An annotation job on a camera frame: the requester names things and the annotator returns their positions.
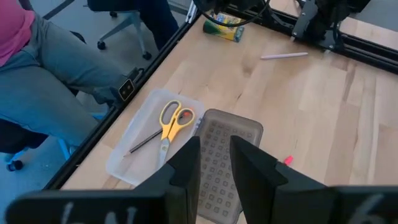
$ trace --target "wooden table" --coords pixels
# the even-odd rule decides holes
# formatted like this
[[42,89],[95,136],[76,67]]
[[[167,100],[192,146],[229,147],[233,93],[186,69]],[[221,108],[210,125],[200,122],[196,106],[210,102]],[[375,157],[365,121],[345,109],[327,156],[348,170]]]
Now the wooden table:
[[[272,7],[296,14],[293,1]],[[63,189],[130,189],[105,163],[155,88],[264,126],[261,149],[327,185],[398,184],[398,76],[248,24],[240,43],[204,34],[199,18]],[[398,33],[348,18],[345,33],[398,49]],[[309,52],[308,57],[259,60]],[[208,221],[200,218],[200,223]]]

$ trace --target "pink shirt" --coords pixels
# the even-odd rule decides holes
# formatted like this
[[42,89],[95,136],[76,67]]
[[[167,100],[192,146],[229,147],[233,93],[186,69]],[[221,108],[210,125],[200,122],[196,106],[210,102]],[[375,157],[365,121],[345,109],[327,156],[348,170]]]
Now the pink shirt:
[[33,11],[20,7],[17,0],[0,0],[0,67],[29,41]]

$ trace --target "yellow scissors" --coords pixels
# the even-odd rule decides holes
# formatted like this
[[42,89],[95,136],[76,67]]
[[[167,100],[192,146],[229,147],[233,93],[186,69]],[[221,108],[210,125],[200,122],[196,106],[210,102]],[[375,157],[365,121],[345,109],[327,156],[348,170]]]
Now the yellow scissors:
[[178,100],[172,100],[166,104],[160,113],[159,122],[162,126],[163,132],[160,139],[162,143],[160,145],[158,169],[163,166],[170,143],[173,141],[177,133],[181,129],[190,125],[195,119],[195,114],[191,109],[181,109],[181,107],[181,102]]

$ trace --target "chair wheel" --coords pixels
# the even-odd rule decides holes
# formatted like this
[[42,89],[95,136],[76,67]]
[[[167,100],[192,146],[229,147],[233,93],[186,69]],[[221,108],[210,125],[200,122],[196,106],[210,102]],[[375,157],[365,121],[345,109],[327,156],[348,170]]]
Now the chair wheel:
[[152,55],[151,55],[149,52],[145,52],[145,54],[142,55],[142,57],[143,57],[145,60],[149,60],[149,59],[152,58]]
[[103,41],[98,41],[98,43],[97,43],[97,48],[100,49],[100,50],[105,50],[105,49],[106,49],[105,42],[103,42]]
[[109,15],[110,15],[112,18],[117,18],[117,17],[118,17],[118,14],[117,14],[116,12],[109,12]]
[[16,170],[21,170],[24,164],[21,161],[13,161],[10,164],[7,164],[7,170],[9,172],[14,172]]

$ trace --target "gray plastic tray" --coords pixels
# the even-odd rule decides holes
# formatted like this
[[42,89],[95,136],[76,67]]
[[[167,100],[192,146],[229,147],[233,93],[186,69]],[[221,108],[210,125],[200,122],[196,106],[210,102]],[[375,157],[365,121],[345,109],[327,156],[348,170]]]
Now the gray plastic tray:
[[198,214],[219,224],[234,224],[242,211],[231,171],[229,139],[241,136],[259,146],[263,127],[257,121],[210,109],[195,135],[201,144]]

